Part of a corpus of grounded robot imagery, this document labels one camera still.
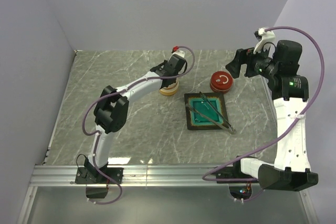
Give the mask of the dark red round lid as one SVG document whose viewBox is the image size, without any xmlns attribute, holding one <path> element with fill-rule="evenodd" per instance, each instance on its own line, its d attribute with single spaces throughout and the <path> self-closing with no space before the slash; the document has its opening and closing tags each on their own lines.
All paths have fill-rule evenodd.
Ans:
<svg viewBox="0 0 336 224">
<path fill-rule="evenodd" d="M 211 85 L 217 90 L 229 90 L 233 85 L 233 77 L 226 71 L 214 72 L 211 76 Z"/>
</svg>

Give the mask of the cream round lid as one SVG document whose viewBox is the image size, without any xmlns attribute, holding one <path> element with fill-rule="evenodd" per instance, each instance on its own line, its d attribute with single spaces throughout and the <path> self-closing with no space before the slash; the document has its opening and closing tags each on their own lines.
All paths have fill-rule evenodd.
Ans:
<svg viewBox="0 0 336 224">
<path fill-rule="evenodd" d="M 164 90 L 164 91 L 176 90 L 178 87 L 179 87 L 179 81 L 176 80 L 174 83 L 172 83 L 168 87 L 161 88 L 161 90 Z"/>
</svg>

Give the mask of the cream round container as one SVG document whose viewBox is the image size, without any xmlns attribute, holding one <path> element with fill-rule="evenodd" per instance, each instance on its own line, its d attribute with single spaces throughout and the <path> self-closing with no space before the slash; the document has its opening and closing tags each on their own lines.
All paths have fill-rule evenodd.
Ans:
<svg viewBox="0 0 336 224">
<path fill-rule="evenodd" d="M 174 94 L 176 94 L 178 91 L 178 88 L 175 87 L 174 89 L 160 89 L 159 92 L 160 94 L 164 95 L 164 96 L 172 96 Z"/>
</svg>

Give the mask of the dark red steel-lined container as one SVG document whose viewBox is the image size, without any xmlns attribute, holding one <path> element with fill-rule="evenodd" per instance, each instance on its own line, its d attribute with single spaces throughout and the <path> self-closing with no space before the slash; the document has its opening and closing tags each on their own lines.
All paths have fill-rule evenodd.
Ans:
<svg viewBox="0 0 336 224">
<path fill-rule="evenodd" d="M 213 92 L 218 92 L 218 93 L 223 93 L 223 94 L 228 93 L 228 92 L 230 91 L 230 89 L 231 89 L 231 87 L 229 87 L 228 89 L 224 89 L 224 90 L 222 90 L 222 89 L 217 89 L 216 87 L 214 87 L 214 86 L 212 85 L 212 83 L 210 83 L 209 86 L 210 86 L 210 88 L 211 88 L 211 90 L 212 90 Z"/>
</svg>

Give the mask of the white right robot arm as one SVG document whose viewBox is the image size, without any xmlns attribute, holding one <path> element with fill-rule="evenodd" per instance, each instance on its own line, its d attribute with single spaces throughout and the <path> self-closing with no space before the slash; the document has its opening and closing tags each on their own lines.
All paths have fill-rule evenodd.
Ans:
<svg viewBox="0 0 336 224">
<path fill-rule="evenodd" d="M 301 54 L 299 43 L 280 40 L 272 57 L 264 49 L 238 49 L 226 65 L 233 78 L 238 78 L 241 66 L 246 65 L 245 77 L 260 75 L 267 79 L 281 138 L 273 164 L 245 157 L 232 168 L 234 180 L 243 182 L 252 176 L 262 189 L 286 191 L 301 191 L 318 183 L 319 176 L 311 171 L 307 154 L 303 110 L 309 102 L 309 85 L 306 77 L 297 74 Z"/>
</svg>

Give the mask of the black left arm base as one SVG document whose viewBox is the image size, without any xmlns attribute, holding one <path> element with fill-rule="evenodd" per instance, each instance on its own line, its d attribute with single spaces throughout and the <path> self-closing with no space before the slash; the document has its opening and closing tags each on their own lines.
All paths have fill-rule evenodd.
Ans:
<svg viewBox="0 0 336 224">
<path fill-rule="evenodd" d="M 75 178 L 76 184 L 115 184 L 111 179 L 103 176 L 99 173 L 96 168 L 89 163 L 87 156 L 85 157 L 85 161 L 83 166 L 78 165 L 78 158 L 80 155 L 77 156 L 76 165 L 77 165 L 77 173 Z M 115 180 L 117 183 L 122 182 L 123 178 L 123 168 L 122 167 L 108 167 L 108 165 L 104 165 L 100 168 L 101 172 L 103 172 L 108 177 Z"/>
</svg>

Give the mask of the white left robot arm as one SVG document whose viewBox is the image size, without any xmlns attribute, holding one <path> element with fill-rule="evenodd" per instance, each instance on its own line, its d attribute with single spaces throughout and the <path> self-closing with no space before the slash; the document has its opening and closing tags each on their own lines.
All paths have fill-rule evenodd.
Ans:
<svg viewBox="0 0 336 224">
<path fill-rule="evenodd" d="M 103 89 L 101 96 L 111 95 L 111 97 L 100 100 L 93 111 L 96 124 L 95 140 L 84 164 L 90 180 L 100 183 L 106 178 L 112 139 L 125 125 L 129 105 L 153 91 L 174 84 L 178 73 L 186 71 L 186 68 L 185 52 L 177 50 L 171 54 L 169 60 L 151 68 L 143 77 L 127 86 L 118 88 L 107 86 Z"/>
</svg>

